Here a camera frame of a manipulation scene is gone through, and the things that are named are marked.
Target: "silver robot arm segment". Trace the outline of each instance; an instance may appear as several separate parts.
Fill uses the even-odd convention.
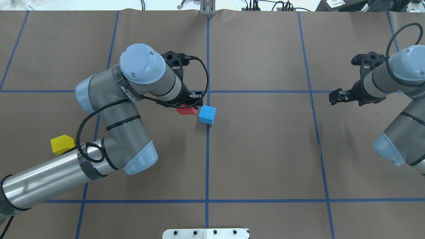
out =
[[[169,52],[168,60],[174,61],[175,56],[179,55]],[[187,65],[186,58],[179,61],[187,61],[183,63]],[[194,97],[180,78],[162,55],[145,44],[134,44],[122,53],[118,65],[81,82],[75,90],[76,98],[88,113],[124,101],[100,112],[108,137],[81,144],[94,161],[75,149],[5,177],[0,187],[0,224],[9,216],[115,170],[123,168],[127,174],[135,174],[155,164],[158,154],[133,102],[145,93],[156,96],[157,103],[167,107],[199,102],[201,96]]]

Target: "blue tape line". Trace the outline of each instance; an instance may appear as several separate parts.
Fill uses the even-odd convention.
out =
[[[80,215],[78,217],[78,225],[77,225],[77,232],[75,233],[75,239],[78,239],[79,238],[79,232],[80,232],[81,223],[82,223],[82,216],[84,214],[84,206],[85,206],[84,201],[85,201],[85,198],[87,196],[87,189],[88,189],[88,183],[86,183],[85,186],[84,186],[84,192],[83,192],[83,195],[82,195]]]
[[[303,47],[304,64],[305,64],[305,67],[306,67],[307,82],[308,82],[309,91],[310,91],[310,103],[312,105],[313,119],[314,119],[314,125],[315,125],[314,128],[316,130],[316,140],[317,140],[317,144],[319,145],[320,162],[322,164],[323,187],[325,188],[325,197],[326,197],[326,206],[328,208],[329,226],[330,226],[330,230],[331,230],[331,237],[332,237],[332,239],[335,239],[334,223],[333,223],[333,220],[332,220],[331,203],[329,202],[328,183],[326,182],[325,164],[323,162],[322,145],[320,143],[319,128],[317,126],[317,118],[316,118],[316,109],[314,107],[315,105],[314,105],[313,92],[312,92],[312,83],[311,83],[311,80],[310,80],[309,64],[307,62],[307,53],[306,53],[306,47],[305,47],[305,44],[304,44],[303,27],[302,27],[302,24],[301,24],[300,12],[297,12],[297,14],[298,14],[298,24],[300,26],[301,44],[302,44],[302,47]]]
[[[326,199],[210,199],[210,203],[297,203],[326,201]]]
[[[388,23],[390,24],[391,36],[394,36],[393,24],[391,23],[390,12],[388,12],[388,11],[387,11],[387,18],[388,18]],[[399,52],[398,44],[397,44],[397,39],[394,39],[394,45],[396,46],[397,52]]]
[[[327,199],[209,199],[209,203],[325,203]],[[165,200],[86,200],[85,204],[173,204],[173,203],[205,203],[204,199],[165,199]],[[425,202],[425,198],[342,198],[329,199],[329,202]],[[82,200],[52,199],[44,203],[82,203]]]
[[[210,18],[207,18],[207,71],[210,75],[210,85],[207,89],[207,105],[210,105],[210,87],[211,87],[211,73],[210,73]],[[206,141],[206,157],[205,157],[205,228],[210,226],[209,222],[209,199],[210,199],[210,125],[207,124],[207,141]]]
[[[165,204],[165,203],[205,203],[203,199],[177,199],[177,200],[86,200],[85,203],[112,203],[112,204],[128,204],[128,203],[156,203],[156,204]]]
[[[4,71],[3,79],[1,80],[1,83],[0,83],[0,90],[3,88],[4,82],[6,81],[6,76],[9,71],[9,67],[12,64],[13,56],[15,55],[16,48],[18,47],[18,43],[19,43],[19,40],[21,39],[22,32],[24,31],[24,27],[28,19],[28,15],[29,15],[29,11],[27,11],[25,15],[24,22],[22,23],[21,30],[19,31],[18,37],[16,39],[15,46],[13,47],[13,50],[12,50],[12,54],[10,54],[9,62],[7,62],[6,70]]]
[[[108,65],[106,66],[106,69],[109,69],[109,67],[111,65],[111,61],[110,60],[112,58],[113,43],[115,42],[115,34],[116,34],[116,26],[118,25],[118,18],[119,18],[119,11],[116,11],[115,26],[113,27],[112,40],[111,40],[110,48],[109,48]]]
[[[357,198],[330,199],[330,202],[425,202],[425,198]]]
[[[106,66],[106,69],[109,69],[110,64],[111,64],[110,60],[111,60],[111,57],[112,57],[113,44],[115,42],[115,34],[116,34],[116,27],[118,25],[118,17],[119,17],[119,11],[116,11],[115,24],[114,24],[114,27],[113,27],[112,40],[111,40],[110,49],[109,49],[108,65]],[[94,129],[93,141],[97,140],[97,132],[98,132],[98,129],[99,129],[99,121],[100,121],[100,116],[98,115],[97,120],[96,120],[96,128]],[[78,220],[78,226],[77,226],[77,232],[75,234],[75,239],[79,238],[79,233],[80,233],[80,230],[81,230],[81,221],[82,221],[82,216],[84,214],[84,206],[87,203],[86,202],[87,190],[88,190],[88,184],[86,184],[84,186],[84,193],[83,193],[83,196],[82,196],[81,209],[80,209],[80,217],[79,217],[79,220]]]
[[[44,203],[81,203],[82,200],[67,200],[67,199],[52,199],[47,200]]]

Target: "black cable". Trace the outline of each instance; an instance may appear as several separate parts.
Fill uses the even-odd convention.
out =
[[[291,9],[289,9],[289,11],[291,11],[291,10],[293,10],[293,9],[303,9],[303,10],[307,10],[307,11],[310,11],[310,10],[308,10],[308,9],[305,9],[305,8],[291,8]]]
[[[269,2],[269,3],[276,3],[275,1],[269,1],[269,0],[258,0],[258,1],[261,1],[261,2]]]
[[[285,7],[283,7],[283,8],[282,8],[282,11],[286,11],[286,10],[287,10],[287,9],[289,9],[289,8],[291,8],[291,7],[290,7],[290,2],[289,2],[289,1],[287,1],[287,2],[286,2],[286,4],[285,4]]]
[[[259,11],[260,8],[258,7],[258,0],[254,0],[254,11]]]
[[[0,239],[3,239],[4,238],[4,235],[6,235],[6,232],[7,232],[7,230],[9,229],[9,227],[10,227],[10,224],[12,223],[12,220],[13,220],[13,218],[14,218],[15,216],[11,216],[10,217],[10,219],[9,219],[9,221],[7,222],[7,224],[6,224],[6,227],[4,228],[4,230],[3,230],[3,233],[1,234],[1,236],[0,236]]]
[[[188,105],[188,106],[175,106],[175,105],[170,105],[170,104],[167,104],[167,103],[165,103],[164,101],[161,101],[161,100],[158,100],[158,99],[154,99],[154,98],[151,98],[151,97],[147,97],[147,96],[143,96],[143,95],[141,95],[140,97],[142,98],[142,99],[146,99],[146,100],[151,100],[151,101],[154,101],[154,102],[156,102],[156,103],[158,103],[158,104],[160,104],[160,105],[162,105],[162,106],[166,106],[166,107],[171,107],[171,108],[176,108],[176,109],[186,109],[186,108],[190,108],[190,107],[193,107],[193,106],[195,106],[195,105],[198,105],[199,104],[199,102],[201,102],[202,100],[203,100],[203,98],[204,98],[204,96],[207,94],[207,92],[208,92],[208,87],[209,87],[209,85],[210,85],[210,74],[208,73],[208,70],[207,70],[207,67],[205,66],[205,64],[204,64],[204,62],[199,58],[199,57],[195,57],[195,56],[188,56],[189,58],[190,58],[190,60],[197,60],[197,61],[199,61],[200,63],[201,63],[201,65],[202,65],[202,67],[204,68],[204,70],[205,70],[205,74],[207,75],[207,85],[205,86],[205,90],[204,90],[204,92],[202,92],[202,95],[201,95],[201,97],[196,101],[196,102],[194,102],[193,104],[191,104],[191,105]],[[91,117],[93,117],[93,116],[95,116],[96,114],[98,114],[98,113],[100,113],[101,111],[103,111],[103,110],[105,110],[105,109],[107,109],[107,108],[109,108],[109,107],[112,107],[112,106],[115,106],[115,105],[119,105],[119,104],[122,104],[122,103],[125,103],[125,102],[129,102],[129,100],[128,99],[124,99],[124,100],[118,100],[118,101],[115,101],[115,102],[112,102],[112,103],[110,103],[110,104],[107,104],[107,105],[105,105],[105,106],[102,106],[102,107],[100,107],[99,109],[97,109],[97,110],[95,110],[93,113],[91,113],[91,114],[89,114],[82,122],[81,122],[81,124],[80,124],[80,127],[78,128],[78,131],[77,131],[77,136],[76,136],[76,142],[77,142],[77,149],[78,149],[78,151],[79,151],[79,153],[86,159],[86,160],[88,160],[88,161],[90,161],[90,162],[93,162],[93,163],[99,163],[99,162],[102,162],[104,159],[105,159],[105,152],[104,152],[104,150],[101,148],[101,147],[99,147],[98,145],[96,145],[96,144],[87,144],[86,143],[86,147],[96,147],[96,148],[98,148],[99,149],[99,151],[101,152],[101,154],[102,154],[102,158],[101,159],[98,159],[98,160],[96,160],[96,159],[92,159],[92,158],[90,158],[89,157],[89,155],[87,154],[87,153],[85,153],[84,151],[83,151],[83,149],[82,149],[82,147],[81,147],[81,142],[80,142],[80,138],[81,138],[81,132],[82,132],[82,129],[84,128],[84,125],[87,123],[87,121],[91,118]]]
[[[283,6],[284,6],[284,2],[282,2],[282,1],[277,1],[277,2],[274,2],[275,4],[273,5],[273,8],[272,8],[272,11],[275,9],[275,6],[276,6],[276,4],[278,4],[278,3],[282,3],[282,9],[283,9]]]
[[[91,118],[91,117],[93,117],[93,116],[95,116],[95,115],[97,115],[99,112],[101,112],[101,111],[103,111],[103,110],[105,110],[105,109],[107,109],[107,108],[109,108],[109,107],[112,107],[112,106],[115,106],[115,105],[119,105],[119,104],[122,104],[122,103],[125,103],[125,102],[129,102],[129,100],[128,99],[124,99],[124,100],[119,100],[119,101],[115,101],[115,102],[112,102],[112,103],[110,103],[110,104],[107,104],[107,105],[105,105],[105,106],[102,106],[102,107],[100,107],[99,109],[97,109],[97,110],[95,110],[93,113],[91,113],[91,114],[89,114],[82,122],[81,122],[81,124],[80,124],[80,127],[78,128],[78,131],[77,131],[77,136],[76,136],[76,141],[77,141],[77,149],[78,149],[78,151],[79,151],[79,153],[85,158],[85,159],[87,159],[88,161],[90,161],[90,162],[93,162],[93,163],[99,163],[99,162],[102,162],[103,161],[103,159],[104,159],[104,152],[103,152],[103,150],[100,150],[100,152],[102,153],[102,159],[99,159],[99,160],[96,160],[96,159],[92,159],[92,158],[90,158],[90,156],[87,154],[87,153],[85,153],[84,151],[83,151],[83,149],[82,149],[82,147],[81,147],[81,143],[80,143],[80,137],[81,137],[81,132],[82,132],[82,129],[84,128],[84,125],[87,123],[87,121]]]
[[[66,153],[69,153],[69,152],[73,151],[73,150],[74,150],[74,149],[76,149],[76,148],[77,148],[77,146],[75,146],[75,147],[73,147],[73,148],[70,148],[70,149],[68,149],[67,151],[65,151],[65,152],[61,153],[60,155],[64,155],[64,154],[66,154]]]
[[[421,84],[419,84],[419,85],[405,83],[405,82],[403,82],[401,79],[397,78],[397,77],[393,74],[393,71],[390,69],[390,61],[389,61],[390,57],[389,57],[389,54],[390,54],[390,48],[391,48],[391,45],[393,44],[393,41],[394,41],[394,39],[396,38],[396,36],[397,36],[397,35],[398,35],[401,31],[403,31],[405,28],[407,28],[407,27],[409,27],[409,26],[417,26],[417,27],[419,28],[419,37],[418,37],[418,40],[416,41],[415,45],[418,45],[418,44],[419,44],[419,42],[421,41],[421,39],[422,39],[422,35],[423,35],[423,31],[424,31],[424,30],[423,30],[423,27],[422,27],[422,25],[421,25],[421,24],[419,24],[419,23],[409,23],[409,24],[407,24],[407,25],[402,26],[400,29],[398,29],[398,31],[396,31],[396,33],[394,33],[393,37],[391,37],[390,42],[388,42],[387,51],[385,52],[385,64],[387,65],[388,73],[390,74],[390,76],[393,78],[393,80],[394,80],[395,82],[397,82],[397,83],[398,83],[398,84],[400,84],[400,85],[407,86],[407,87],[416,87],[416,88],[420,88],[420,87],[425,86],[425,82],[424,82],[424,83],[421,83]]]

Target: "yellow pentagonal block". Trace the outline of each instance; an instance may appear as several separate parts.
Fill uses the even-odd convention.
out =
[[[72,149],[73,147],[75,147],[74,139],[66,134],[51,139],[50,143],[52,144],[53,153],[57,155],[61,155],[68,149]]]

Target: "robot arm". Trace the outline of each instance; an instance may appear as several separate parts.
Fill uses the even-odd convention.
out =
[[[348,91],[337,89],[329,94],[332,105],[339,102],[357,100],[359,106],[379,103],[386,96],[402,91],[409,96],[411,103],[384,130],[373,144],[373,149],[396,166],[404,163],[425,175],[425,46],[409,46],[390,58],[375,52],[359,54],[351,63],[359,65],[360,80]]]
[[[99,180],[123,168],[135,174],[156,163],[158,154],[133,104],[141,99],[173,108],[202,106],[206,92],[192,94],[183,83],[182,66],[197,57],[167,52],[160,55],[145,44],[129,46],[119,65],[93,75],[76,88],[78,103],[90,115],[77,134],[77,149],[1,181],[0,224],[66,191]],[[144,96],[150,93],[156,98]],[[85,122],[99,113],[108,137],[79,144]]]

